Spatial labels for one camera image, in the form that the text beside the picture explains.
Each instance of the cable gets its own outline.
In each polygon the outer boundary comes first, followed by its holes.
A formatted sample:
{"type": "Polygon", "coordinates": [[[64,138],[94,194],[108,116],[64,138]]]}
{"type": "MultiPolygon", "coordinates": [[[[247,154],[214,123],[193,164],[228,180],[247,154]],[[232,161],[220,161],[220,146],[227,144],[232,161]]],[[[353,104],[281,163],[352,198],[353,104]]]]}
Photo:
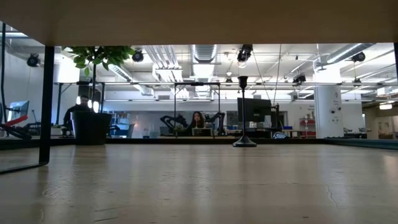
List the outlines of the cable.
{"type": "Polygon", "coordinates": [[[278,88],[279,67],[280,67],[280,54],[281,54],[281,52],[282,52],[282,44],[279,45],[278,72],[277,72],[277,76],[276,76],[275,92],[274,92],[274,103],[273,103],[274,106],[275,106],[276,90],[277,90],[277,88],[278,88]]]}
{"type": "Polygon", "coordinates": [[[267,93],[268,100],[271,100],[271,99],[269,98],[269,95],[268,95],[268,91],[267,91],[267,88],[266,88],[266,84],[264,83],[264,80],[262,79],[262,75],[261,75],[261,72],[260,72],[259,64],[257,63],[256,54],[254,53],[254,49],[252,50],[252,53],[253,53],[254,60],[256,61],[257,70],[259,71],[261,83],[262,83],[262,85],[263,85],[263,87],[264,87],[264,89],[265,89],[265,91],[266,91],[266,93],[267,93]]]}

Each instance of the black monitor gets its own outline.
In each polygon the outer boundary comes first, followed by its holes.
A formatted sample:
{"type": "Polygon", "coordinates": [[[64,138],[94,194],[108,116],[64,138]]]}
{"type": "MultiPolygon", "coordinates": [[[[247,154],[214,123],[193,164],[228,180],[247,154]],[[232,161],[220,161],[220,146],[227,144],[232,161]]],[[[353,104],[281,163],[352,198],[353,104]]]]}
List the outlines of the black monitor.
{"type": "MultiPolygon", "coordinates": [[[[245,121],[264,122],[266,115],[271,115],[271,100],[244,99],[245,121]]],[[[242,122],[242,98],[238,98],[238,117],[242,122]]]]}
{"type": "Polygon", "coordinates": [[[21,116],[27,115],[29,109],[29,100],[21,102],[13,102],[10,104],[7,121],[20,118],[21,116]]]}

